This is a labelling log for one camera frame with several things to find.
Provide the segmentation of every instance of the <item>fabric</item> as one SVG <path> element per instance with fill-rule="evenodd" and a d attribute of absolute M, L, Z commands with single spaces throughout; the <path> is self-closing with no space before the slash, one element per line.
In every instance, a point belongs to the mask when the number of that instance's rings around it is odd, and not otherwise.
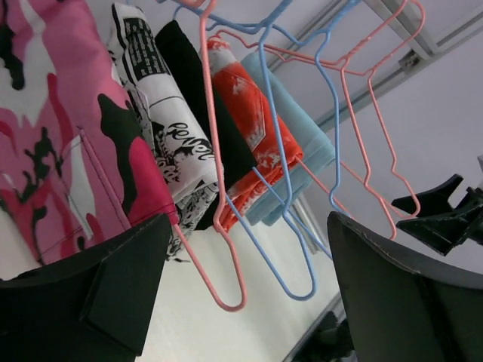
<path fill-rule="evenodd" d="M 259 89 L 266 95 L 265 81 L 258 52 L 247 55 L 241 64 L 254 80 Z M 268 70 L 269 83 L 272 88 L 273 101 L 278 115 L 284 120 L 292 136 L 303 150 L 303 163 L 315 174 L 322 172 L 335 158 L 335 149 L 324 132 L 315 124 L 307 113 L 287 92 L 284 85 Z M 290 171 L 292 184 L 292 201 L 295 201 L 303 190 L 309 187 L 312 178 L 299 164 Z M 287 188 L 284 180 L 274 186 L 275 192 L 287 199 Z M 275 223 L 282 215 L 283 206 L 269 191 L 265 192 L 250 208 L 246 217 L 251 225 L 260 220 L 267 225 Z"/>
<path fill-rule="evenodd" d="M 33 256 L 55 262 L 157 213 L 177 222 L 85 2 L 8 0 L 0 23 L 0 205 Z"/>
<path fill-rule="evenodd" d="M 258 171 L 270 185 L 274 185 L 283 177 L 283 170 L 267 98 L 233 56 L 229 43 L 221 37 L 209 38 L 208 55 L 215 88 L 257 159 Z M 297 164 L 296 157 L 303 157 L 303 151 L 280 117 L 278 123 L 290 170 Z M 266 190 L 255 172 L 251 171 L 229 190 L 229 196 L 244 216 Z M 227 230 L 237 220 L 228 206 L 223 210 L 222 217 L 221 223 Z"/>
<path fill-rule="evenodd" d="M 170 69 L 155 47 L 151 29 L 139 8 L 112 6 L 108 48 L 122 84 L 137 104 L 137 115 L 180 214 L 188 238 L 218 194 L 211 143 L 181 94 Z M 174 233 L 168 257 L 181 243 Z"/>
<path fill-rule="evenodd" d="M 198 53 L 176 20 L 164 26 L 155 41 L 193 115 L 211 141 L 203 68 Z M 225 169 L 225 187 L 230 189 L 253 167 L 257 166 L 257 160 L 252 155 L 217 90 L 213 89 L 213 93 L 221 161 Z M 213 225 L 214 212 L 219 202 L 217 197 L 199 221 L 196 229 L 205 230 Z"/>

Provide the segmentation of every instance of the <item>clothes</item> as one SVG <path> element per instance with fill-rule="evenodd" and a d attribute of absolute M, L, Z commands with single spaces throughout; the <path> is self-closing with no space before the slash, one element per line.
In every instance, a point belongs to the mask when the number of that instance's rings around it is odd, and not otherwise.
<path fill-rule="evenodd" d="M 122 83 L 131 89 L 143 133 L 153 142 L 159 170 L 180 214 L 181 231 L 188 238 L 219 191 L 211 143 L 156 49 L 144 13 L 114 4 L 112 15 L 109 51 Z M 180 248 L 174 233 L 168 257 Z"/>
<path fill-rule="evenodd" d="M 257 159 L 257 169 L 270 185 L 274 185 L 283 177 L 283 170 L 267 98 L 221 37 L 208 39 L 208 55 L 215 88 Z M 278 123 L 290 170 L 297 164 L 295 158 L 303 157 L 303 151 L 280 117 Z M 265 185 L 252 171 L 229 190 L 229 196 L 243 216 L 265 191 Z M 237 220 L 228 206 L 223 210 L 222 218 L 221 223 L 227 230 Z"/>
<path fill-rule="evenodd" d="M 266 94 L 265 81 L 258 52 L 247 55 L 241 64 L 258 88 Z M 303 163 L 315 174 L 322 172 L 335 158 L 335 150 L 331 141 L 306 112 L 295 102 L 284 85 L 269 70 L 269 82 L 272 87 L 273 101 L 278 115 L 284 120 L 288 129 L 303 150 Z M 292 185 L 292 201 L 309 187 L 312 178 L 299 164 L 290 171 Z M 287 199 L 285 182 L 280 180 L 274 186 L 275 192 Z M 282 215 L 283 205 L 269 191 L 265 192 L 250 208 L 246 217 L 251 225 L 260 220 L 267 225 L 275 223 Z"/>
<path fill-rule="evenodd" d="M 56 262 L 157 213 L 177 222 L 85 2 L 0 9 L 0 206 L 33 256 Z"/>
<path fill-rule="evenodd" d="M 203 68 L 198 53 L 183 34 L 176 20 L 164 26 L 155 40 L 159 52 L 168 64 L 171 74 L 180 87 L 193 115 L 211 141 Z M 253 167 L 257 166 L 257 161 L 236 127 L 220 95 L 216 89 L 213 89 L 213 92 L 221 160 L 225 169 L 225 187 L 230 189 Z M 213 216 L 218 203 L 217 197 L 199 221 L 196 229 L 205 230 L 213 225 Z"/>

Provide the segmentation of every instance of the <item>white wall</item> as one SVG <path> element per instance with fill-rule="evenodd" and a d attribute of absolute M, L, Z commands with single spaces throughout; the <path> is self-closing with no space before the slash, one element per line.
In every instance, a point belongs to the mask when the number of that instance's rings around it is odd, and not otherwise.
<path fill-rule="evenodd" d="M 480 33 L 379 99 L 398 154 L 397 170 L 415 192 L 431 189 L 459 173 L 465 180 L 453 195 L 453 205 L 463 197 L 466 187 L 476 187 L 483 179 L 476 159 L 483 154 L 482 42 Z M 356 117 L 373 168 L 371 185 L 390 201 L 408 195 L 404 184 L 390 173 L 392 158 L 374 107 L 369 105 Z M 352 169 L 365 175 L 350 120 L 341 124 L 341 154 Z M 334 184 L 334 169 L 330 167 L 320 175 L 326 185 Z M 355 219 L 390 236 L 389 223 L 377 199 L 344 170 L 337 195 Z M 325 228 L 331 211 L 327 196 L 317 186 L 311 186 L 305 196 Z M 396 240 L 450 264 L 483 272 L 483 246 L 474 241 L 468 240 L 442 257 L 402 231 L 398 231 Z"/>

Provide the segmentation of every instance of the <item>pink wire hanger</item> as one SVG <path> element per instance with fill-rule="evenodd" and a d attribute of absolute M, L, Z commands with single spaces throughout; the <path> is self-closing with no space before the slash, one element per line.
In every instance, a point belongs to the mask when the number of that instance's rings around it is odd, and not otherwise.
<path fill-rule="evenodd" d="M 366 38 L 364 38 L 362 41 L 360 41 L 349 53 L 347 53 L 346 55 L 342 56 L 339 60 L 337 60 L 336 62 L 327 62 L 327 61 L 323 61 L 321 60 L 321 64 L 326 67 L 326 68 L 329 68 L 329 69 L 334 69 L 334 70 L 338 70 L 340 73 L 341 73 L 341 81 L 342 81 L 342 84 L 343 84 L 343 91 L 344 91 L 344 96 L 346 98 L 346 101 L 347 101 L 347 106 L 349 108 L 349 114 L 351 116 L 351 120 L 352 120 L 352 125 L 354 127 L 354 130 L 355 130 L 355 133 L 356 133 L 356 136 L 357 136 L 357 140 L 358 140 L 358 144 L 359 144 L 359 148 L 361 150 L 361 153 L 362 153 L 362 156 L 363 156 L 363 159 L 364 159 L 364 162 L 365 162 L 365 166 L 366 166 L 366 177 L 365 179 L 362 179 L 359 175 L 357 175 L 357 173 L 355 173 L 353 170 L 351 170 L 343 161 L 341 161 L 341 164 L 359 181 L 361 182 L 364 187 L 372 194 L 374 195 L 381 203 L 381 206 L 384 210 L 384 213 L 386 214 L 386 217 L 389 221 L 389 223 L 391 224 L 391 229 L 392 229 L 392 236 L 391 236 L 391 239 L 393 240 L 395 238 L 395 236 L 397 235 L 397 230 L 396 230 L 396 227 L 395 227 L 395 223 L 394 223 L 394 220 L 392 219 L 389 211 L 387 210 L 387 207 L 386 205 L 389 205 L 400 217 L 413 217 L 413 216 L 416 216 L 419 212 L 420 212 L 420 203 L 419 201 L 417 200 L 417 197 L 416 195 L 414 194 L 414 191 L 413 189 L 411 188 L 411 185 L 409 184 L 409 182 L 402 176 L 400 175 L 399 173 L 396 172 L 395 170 L 395 167 L 396 167 L 396 164 L 397 164 L 397 155 L 395 153 L 395 150 L 392 146 L 392 141 L 390 139 L 390 136 L 389 136 L 389 132 L 387 131 L 386 129 L 386 125 L 384 123 L 384 120 L 383 120 L 383 117 L 382 117 L 382 114 L 380 112 L 380 109 L 379 109 L 379 106 L 377 104 L 377 99 L 374 95 L 374 90 L 372 89 L 372 78 L 374 77 L 374 74 L 376 73 L 376 71 L 388 60 L 390 59 L 394 53 L 396 51 L 398 51 L 400 48 L 402 48 L 404 45 L 406 45 L 409 41 L 411 41 L 414 37 L 417 36 L 417 34 L 420 32 L 420 30 L 423 28 L 423 25 L 424 25 L 424 21 L 426 19 L 426 12 L 424 11 L 424 8 L 423 6 L 418 2 L 418 0 L 412 0 L 412 2 L 420 9 L 421 11 L 421 23 L 420 23 L 420 26 L 418 27 L 418 29 L 416 30 L 416 32 L 414 32 L 414 34 L 412 36 L 410 36 L 408 39 L 406 39 L 405 41 L 403 41 L 398 47 L 396 47 L 391 53 L 389 53 L 388 55 L 386 55 L 379 63 L 377 63 L 375 66 L 371 67 L 370 69 L 368 69 L 367 71 L 365 72 L 354 72 L 354 71 L 350 71 L 350 70 L 346 70 L 346 67 L 349 65 L 349 62 L 350 60 L 352 59 L 352 57 L 365 45 L 367 44 L 384 26 L 386 26 L 388 23 L 390 23 L 391 21 L 393 21 L 401 12 L 402 10 L 404 9 L 404 7 L 406 6 L 406 4 L 408 3 L 408 0 L 404 0 L 401 4 L 401 6 L 398 8 L 398 10 L 390 17 L 388 18 L 386 21 L 384 21 L 380 26 L 378 26 L 369 36 L 367 36 Z M 256 47 L 258 46 L 258 43 L 253 43 L 253 44 L 247 44 L 243 38 L 241 38 L 239 35 L 233 33 L 233 32 L 230 32 L 229 30 L 225 30 L 225 29 L 222 29 L 220 31 L 217 32 L 217 34 L 220 34 L 220 33 L 226 33 L 228 35 L 231 35 L 233 36 L 234 38 L 237 38 L 246 48 L 253 48 L 253 47 Z M 266 44 L 265 45 L 265 50 L 272 53 L 272 54 L 275 54 L 277 56 L 279 56 L 284 62 L 290 62 L 292 60 L 295 60 L 295 61 L 300 61 L 300 62 L 303 62 L 303 63 L 308 63 L 308 64 L 315 64 L 314 62 L 314 59 L 313 57 L 309 56 L 309 55 L 305 55 L 305 54 L 300 54 L 298 52 L 294 52 L 294 51 L 287 51 L 285 49 L 281 49 L 281 48 L 278 48 L 278 47 L 274 47 L 272 45 L 268 45 Z M 289 58 L 288 60 L 285 59 L 284 57 L 280 56 L 278 53 L 283 53 L 283 54 L 289 54 L 291 56 L 293 56 L 293 58 Z M 341 62 L 344 62 L 342 67 L 338 67 L 337 65 Z M 369 77 L 368 77 L 368 87 L 369 87 L 369 90 L 370 90 L 370 95 L 371 95 L 371 99 L 372 99 L 372 102 L 374 104 L 374 108 L 376 109 L 376 113 L 377 113 L 377 117 L 379 119 L 379 122 L 380 122 L 380 125 L 383 129 L 383 132 L 384 132 L 384 136 L 386 138 L 386 141 L 387 141 L 387 144 L 389 146 L 389 149 L 391 151 L 391 154 L 392 154 L 392 168 L 391 168 L 391 173 L 394 174 L 396 177 L 398 177 L 400 180 L 403 181 L 403 183 L 406 185 L 406 187 L 408 188 L 408 191 L 410 192 L 411 194 L 411 197 L 413 198 L 414 200 L 414 203 L 416 205 L 416 210 L 414 211 L 414 213 L 412 213 L 410 216 L 403 216 L 401 214 L 401 212 L 397 209 L 395 209 L 391 204 L 390 202 L 388 202 L 385 198 L 383 198 L 379 193 L 377 193 L 370 185 L 369 185 L 369 180 L 371 178 L 371 164 L 369 162 L 369 159 L 368 159 L 368 156 L 367 156 L 367 152 L 365 151 L 365 145 L 364 145 L 364 141 L 362 140 L 361 138 L 361 134 L 360 134 L 360 131 L 359 131 L 359 128 L 358 128 L 358 124 L 357 124 L 357 120 L 355 118 L 355 113 L 353 111 L 353 107 L 352 107 L 352 102 L 350 100 L 350 95 L 349 95 L 349 92 L 348 92 L 348 89 L 347 89 L 347 85 L 346 85 L 346 79 L 345 79 L 345 75 L 344 73 L 349 73 L 349 74 L 353 74 L 353 75 L 359 75 L 359 76 L 365 76 L 367 74 L 369 74 Z M 309 168 L 301 161 L 301 160 L 298 160 L 300 165 L 307 171 L 307 173 L 314 179 L 314 181 L 326 192 L 328 193 L 328 188 L 325 187 L 319 180 L 318 178 L 309 170 Z M 343 209 L 344 211 L 346 211 L 346 208 L 343 207 L 343 205 L 337 200 L 337 199 L 334 199 L 337 203 L 337 205 Z"/>
<path fill-rule="evenodd" d="M 183 0 L 185 5 L 198 7 L 203 4 L 205 0 L 198 0 L 194 2 L 188 2 L 187 0 Z M 214 301 L 225 311 L 239 311 L 243 309 L 247 304 L 247 287 L 245 285 L 245 280 L 243 278 L 242 269 L 240 267 L 240 262 L 238 258 L 238 254 L 236 252 L 235 245 L 228 235 L 228 233 L 223 229 L 222 225 L 220 224 L 220 216 L 223 211 L 223 207 L 225 206 L 225 197 L 226 197 L 226 190 L 225 190 L 225 182 L 223 179 L 223 164 L 221 162 L 221 155 L 220 155 L 220 142 L 218 140 L 218 131 L 217 131 L 217 122 L 214 110 L 214 101 L 213 101 L 213 91 L 211 87 L 211 74 L 208 62 L 208 48 L 206 42 L 206 21 L 208 15 L 213 11 L 213 9 L 217 5 L 217 0 L 210 0 L 208 6 L 205 8 L 203 13 L 199 16 L 199 37 L 200 37 L 200 44 L 201 44 L 201 59 L 203 63 L 203 81 L 205 84 L 205 94 L 206 94 L 206 101 L 208 106 L 208 118 L 210 122 L 210 132 L 211 132 L 211 144 L 213 146 L 214 158 L 215 158 L 215 165 L 217 170 L 217 178 L 218 178 L 218 189 L 220 190 L 220 203 L 218 204 L 218 208 L 215 211 L 214 218 L 213 218 L 213 227 L 214 229 L 221 234 L 222 238 L 225 240 L 226 244 L 228 245 L 229 252 L 232 256 L 233 265 L 235 267 L 236 277 L 238 280 L 238 285 L 240 286 L 241 292 L 241 301 L 237 305 L 227 305 L 225 302 L 221 300 L 218 296 L 217 291 L 214 289 L 213 284 L 210 281 L 210 278 L 207 276 L 206 271 L 203 269 L 201 263 L 199 262 L 198 258 L 195 255 L 194 250 L 189 245 L 186 237 L 184 236 L 183 232 L 180 229 L 178 224 L 174 225 L 174 230 L 180 236 L 180 241 L 183 246 L 186 248 L 189 257 L 193 261 L 198 273 L 201 275 L 204 283 L 206 284 L 210 294 L 213 296 Z"/>

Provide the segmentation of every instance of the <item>pink camouflage fabric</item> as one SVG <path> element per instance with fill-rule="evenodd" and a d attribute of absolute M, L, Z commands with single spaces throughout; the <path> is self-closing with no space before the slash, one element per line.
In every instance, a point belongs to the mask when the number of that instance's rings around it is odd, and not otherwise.
<path fill-rule="evenodd" d="M 0 0 L 0 207 L 44 264 L 178 222 L 83 0 Z"/>

